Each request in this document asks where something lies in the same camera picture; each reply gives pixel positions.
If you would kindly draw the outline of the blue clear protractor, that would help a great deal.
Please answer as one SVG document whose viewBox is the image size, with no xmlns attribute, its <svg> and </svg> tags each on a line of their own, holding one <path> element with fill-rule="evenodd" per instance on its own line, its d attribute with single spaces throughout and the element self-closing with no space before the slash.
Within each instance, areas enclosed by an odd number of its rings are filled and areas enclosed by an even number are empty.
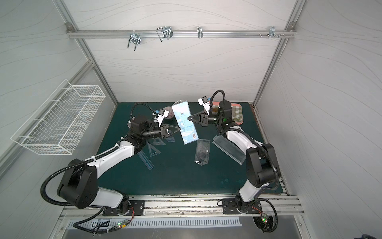
<svg viewBox="0 0 382 239">
<path fill-rule="evenodd" d="M 169 142 L 169 143 L 174 143 L 174 142 L 176 142 L 176 141 L 175 141 L 175 138 L 174 138 L 173 136 L 167 137 L 167 138 L 165 138 L 165 140 L 166 140 L 167 142 Z"/>
</svg>

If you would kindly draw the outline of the small clear triangle ruler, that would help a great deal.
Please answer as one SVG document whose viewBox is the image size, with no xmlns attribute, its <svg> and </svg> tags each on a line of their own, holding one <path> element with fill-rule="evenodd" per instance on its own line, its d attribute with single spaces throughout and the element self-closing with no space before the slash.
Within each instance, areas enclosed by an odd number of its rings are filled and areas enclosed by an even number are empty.
<svg viewBox="0 0 382 239">
<path fill-rule="evenodd" d="M 162 141 L 161 138 L 154 138 L 152 144 L 153 145 L 165 145 L 165 143 Z"/>
</svg>

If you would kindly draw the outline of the blue printed ruler set card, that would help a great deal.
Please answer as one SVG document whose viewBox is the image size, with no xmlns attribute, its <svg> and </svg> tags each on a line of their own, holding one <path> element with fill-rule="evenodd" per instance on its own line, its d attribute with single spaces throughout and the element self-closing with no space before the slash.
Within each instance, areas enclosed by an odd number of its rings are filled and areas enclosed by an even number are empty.
<svg viewBox="0 0 382 239">
<path fill-rule="evenodd" d="M 184 144 L 189 144 L 197 141 L 198 135 L 193 122 L 188 120 L 191 116 L 191 111 L 187 101 L 177 101 L 172 105 L 174 116 L 180 128 L 180 133 Z"/>
</svg>

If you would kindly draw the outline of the large clear triangle ruler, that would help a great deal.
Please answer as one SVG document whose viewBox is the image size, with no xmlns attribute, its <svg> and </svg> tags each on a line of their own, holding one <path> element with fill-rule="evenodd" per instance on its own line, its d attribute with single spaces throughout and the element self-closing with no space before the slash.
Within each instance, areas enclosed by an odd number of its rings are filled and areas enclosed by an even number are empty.
<svg viewBox="0 0 382 239">
<path fill-rule="evenodd" d="M 148 141 L 146 142 L 148 146 L 148 151 L 151 157 L 161 154 L 161 151 L 159 151 L 155 146 L 150 144 Z"/>
</svg>

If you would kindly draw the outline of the clear blue straight ruler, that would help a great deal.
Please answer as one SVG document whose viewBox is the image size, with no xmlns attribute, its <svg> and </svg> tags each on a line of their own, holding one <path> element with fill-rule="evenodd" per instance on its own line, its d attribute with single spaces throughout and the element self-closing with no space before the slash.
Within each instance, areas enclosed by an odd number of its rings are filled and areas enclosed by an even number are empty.
<svg viewBox="0 0 382 239">
<path fill-rule="evenodd" d="M 150 161 L 150 159 L 148 158 L 148 156 L 145 154 L 143 150 L 138 153 L 138 156 L 141 158 L 141 160 L 146 165 L 148 170 L 152 170 L 154 168 L 153 163 Z"/>
</svg>

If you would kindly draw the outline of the clear ruler set pouch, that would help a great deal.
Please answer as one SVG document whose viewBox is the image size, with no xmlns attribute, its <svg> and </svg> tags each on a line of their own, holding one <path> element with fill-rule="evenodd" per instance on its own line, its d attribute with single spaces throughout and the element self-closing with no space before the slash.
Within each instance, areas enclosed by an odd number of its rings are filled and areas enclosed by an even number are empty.
<svg viewBox="0 0 382 239">
<path fill-rule="evenodd" d="M 217 135 L 213 138 L 213 144 L 240 165 L 242 165 L 246 159 L 245 153 L 240 148 L 221 135 Z"/>
</svg>

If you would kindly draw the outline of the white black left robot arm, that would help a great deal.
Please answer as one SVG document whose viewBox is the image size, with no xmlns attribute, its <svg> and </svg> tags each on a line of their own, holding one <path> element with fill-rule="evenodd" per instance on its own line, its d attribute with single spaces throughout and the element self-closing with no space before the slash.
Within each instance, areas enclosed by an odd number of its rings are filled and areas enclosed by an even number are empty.
<svg viewBox="0 0 382 239">
<path fill-rule="evenodd" d="M 127 194 L 99 187 L 98 179 L 123 160 L 137 155 L 149 139 L 167 138 L 180 131 L 179 127 L 169 131 L 171 126 L 163 123 L 169 115 L 168 110 L 152 110 L 151 113 L 151 118 L 131 116 L 129 132 L 114 147 L 86 160 L 74 159 L 68 166 L 48 176 L 40 187 L 42 199 L 56 206 L 75 206 L 78 209 L 99 207 L 94 216 L 73 225 L 93 235 L 116 232 L 130 224 L 131 220 L 124 220 L 110 229 L 104 229 L 102 225 L 93 229 L 82 226 L 104 210 L 111 210 L 118 216 L 135 215 Z"/>
</svg>

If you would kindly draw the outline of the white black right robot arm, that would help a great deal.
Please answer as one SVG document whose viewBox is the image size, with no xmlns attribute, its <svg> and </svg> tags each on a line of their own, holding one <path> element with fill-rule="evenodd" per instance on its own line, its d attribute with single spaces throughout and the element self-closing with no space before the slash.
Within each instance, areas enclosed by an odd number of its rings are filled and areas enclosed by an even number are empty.
<svg viewBox="0 0 382 239">
<path fill-rule="evenodd" d="M 274 232 L 279 222 L 276 208 L 268 199 L 260 197 L 266 190 L 275 191 L 279 187 L 281 174 L 274 147 L 255 140 L 241 129 L 233 120 L 232 105 L 223 90 L 217 90 L 210 98 L 199 98 L 198 103 L 204 109 L 188 120 L 202 127 L 214 125 L 219 135 L 245 154 L 247 180 L 236 193 L 236 210 L 241 214 L 256 210 L 260 214 L 256 226 L 264 233 Z"/>
</svg>

